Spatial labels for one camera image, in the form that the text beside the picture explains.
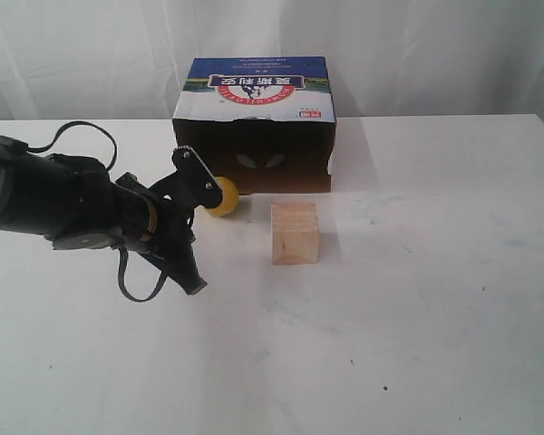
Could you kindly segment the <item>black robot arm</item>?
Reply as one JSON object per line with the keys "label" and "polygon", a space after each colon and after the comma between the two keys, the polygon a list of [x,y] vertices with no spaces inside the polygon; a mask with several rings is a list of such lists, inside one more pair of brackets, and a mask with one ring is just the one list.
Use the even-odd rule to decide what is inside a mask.
{"label": "black robot arm", "polygon": [[207,284],[191,247],[194,211],[220,205],[223,192],[193,148],[177,147],[171,159],[175,171],[145,187],[129,172],[111,180],[95,158],[38,157],[1,137],[0,230],[42,236],[55,250],[118,251],[118,285],[128,299],[130,252],[160,271],[152,296],[168,279],[194,295]]}

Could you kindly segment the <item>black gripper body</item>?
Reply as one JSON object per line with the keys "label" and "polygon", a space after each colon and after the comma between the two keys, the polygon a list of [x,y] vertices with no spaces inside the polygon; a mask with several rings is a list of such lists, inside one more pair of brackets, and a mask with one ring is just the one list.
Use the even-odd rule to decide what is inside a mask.
{"label": "black gripper body", "polygon": [[173,172],[149,187],[130,172],[115,181],[119,226],[129,251],[151,261],[191,261],[195,203],[191,189]]}

